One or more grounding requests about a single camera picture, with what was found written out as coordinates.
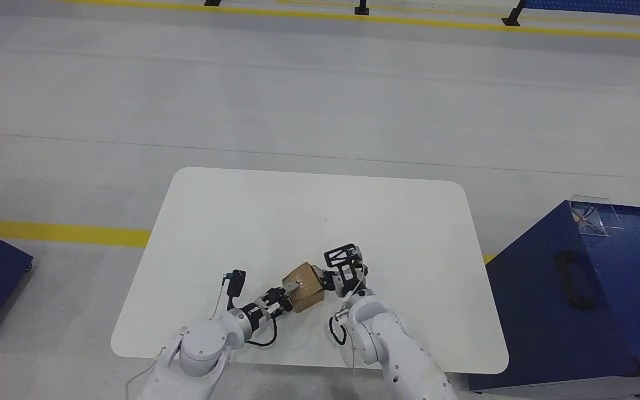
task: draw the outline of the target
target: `clear acrylic holder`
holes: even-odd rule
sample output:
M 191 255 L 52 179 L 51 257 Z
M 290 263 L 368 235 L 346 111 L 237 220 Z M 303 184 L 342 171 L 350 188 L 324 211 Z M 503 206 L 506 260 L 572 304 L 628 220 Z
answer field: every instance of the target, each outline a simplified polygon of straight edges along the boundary
M 569 203 L 581 235 L 609 237 L 624 229 L 609 199 L 576 195 Z

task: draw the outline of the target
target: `blue barrier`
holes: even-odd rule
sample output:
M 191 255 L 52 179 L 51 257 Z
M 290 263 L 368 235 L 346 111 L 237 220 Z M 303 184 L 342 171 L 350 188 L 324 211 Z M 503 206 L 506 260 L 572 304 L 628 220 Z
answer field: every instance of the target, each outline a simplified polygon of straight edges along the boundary
M 520 0 L 502 22 L 507 26 L 520 26 L 518 17 L 524 8 L 640 15 L 640 0 Z

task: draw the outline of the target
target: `yellow floor stripe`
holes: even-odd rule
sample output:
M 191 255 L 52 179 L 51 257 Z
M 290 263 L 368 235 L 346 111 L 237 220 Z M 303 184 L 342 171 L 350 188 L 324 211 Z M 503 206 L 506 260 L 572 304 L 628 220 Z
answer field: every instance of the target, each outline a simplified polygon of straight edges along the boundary
M 267 10 L 267 9 L 263 10 L 263 9 L 239 8 L 239 7 L 238 8 L 236 7 L 205 7 L 205 6 L 192 5 L 192 4 L 158 3 L 158 2 L 131 1 L 131 0 L 60 0 L 60 1 L 63 1 L 66 3 L 85 4 L 85 5 L 153 8 L 153 9 L 174 10 L 174 11 L 244 14 L 244 15 L 260 15 L 260 16 L 270 16 L 270 17 L 330 19 L 330 20 L 361 21 L 361 22 L 383 23 L 383 24 L 455 28 L 455 29 L 475 30 L 475 31 L 493 31 L 493 32 L 510 32 L 510 33 L 528 33 L 528 34 L 537 34 L 537 35 L 640 40 L 640 33 L 632 33 L 632 32 L 594 31 L 594 30 L 587 30 L 587 29 L 544 28 L 544 27 L 532 27 L 532 26 L 511 27 L 511 26 L 501 25 L 501 23 L 485 24 L 485 23 L 439 21 L 439 20 L 427 20 L 427 19 L 420 19 L 420 18 L 405 18 L 405 17 L 392 17 L 392 16 L 375 16 L 375 15 L 360 16 L 360 15 L 351 15 L 351 14 L 336 14 L 336 13 L 310 12 L 310 11 Z
M 330 1 L 306 1 L 306 0 L 276 0 L 276 3 L 283 5 L 297 5 L 297 6 L 315 6 L 315 7 L 334 7 L 334 8 L 353 8 L 353 4 L 341 4 L 332 3 Z M 381 11 L 397 11 L 406 13 L 419 13 L 419 14 L 439 14 L 439 15 L 456 15 L 463 17 L 478 17 L 478 18 L 492 18 L 496 21 L 502 17 L 506 17 L 508 11 L 505 13 L 490 13 L 480 11 L 462 11 L 462 10 L 438 10 L 433 8 L 420 8 L 420 7 L 397 7 L 397 6 L 374 6 L 370 5 L 372 10 Z M 640 20 L 638 22 L 633 21 L 611 21 L 611 20 L 598 20 L 598 19 L 578 19 L 578 18 L 560 18 L 560 17 L 541 17 L 541 16 L 526 16 L 521 15 L 519 20 L 522 21 L 538 21 L 538 22 L 560 22 L 570 24 L 596 24 L 596 25 L 615 25 L 615 26 L 628 26 L 640 28 Z
M 0 238 L 2 239 L 145 247 L 149 241 L 149 236 L 151 236 L 151 232 L 143 229 L 0 221 Z M 484 262 L 488 263 L 493 257 L 495 256 L 491 254 L 484 255 Z

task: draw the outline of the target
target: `blue platform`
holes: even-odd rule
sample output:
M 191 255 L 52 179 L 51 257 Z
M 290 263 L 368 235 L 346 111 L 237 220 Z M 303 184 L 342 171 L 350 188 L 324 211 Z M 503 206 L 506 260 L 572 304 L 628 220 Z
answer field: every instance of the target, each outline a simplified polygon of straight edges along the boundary
M 640 208 L 614 209 L 589 236 L 563 202 L 487 265 L 510 361 L 472 390 L 640 376 Z
M 33 257 L 0 240 L 0 308 L 16 289 Z
M 640 0 L 527 0 L 526 8 L 640 15 Z

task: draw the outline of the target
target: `black cable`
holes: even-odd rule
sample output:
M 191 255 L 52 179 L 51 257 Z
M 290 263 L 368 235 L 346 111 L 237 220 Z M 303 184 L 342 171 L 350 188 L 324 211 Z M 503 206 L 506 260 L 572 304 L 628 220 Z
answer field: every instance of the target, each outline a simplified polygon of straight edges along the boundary
M 273 318 L 272 321 L 273 321 L 273 338 L 271 338 L 271 340 L 269 342 L 267 342 L 267 343 L 258 343 L 258 342 L 254 342 L 254 341 L 251 341 L 251 340 L 247 340 L 247 343 L 252 344 L 254 346 L 258 346 L 258 347 L 269 347 L 272 344 L 274 344 L 276 342 L 276 339 L 278 338 L 278 324 L 276 323 L 276 319 L 275 318 Z
M 329 318 L 329 331 L 331 332 L 331 336 L 336 340 L 336 343 L 344 346 L 344 344 L 347 343 L 347 331 L 344 329 L 344 326 L 340 325 L 340 329 L 342 329 L 342 340 L 338 339 L 338 336 L 336 336 L 336 333 L 333 331 L 333 320 L 333 317 Z

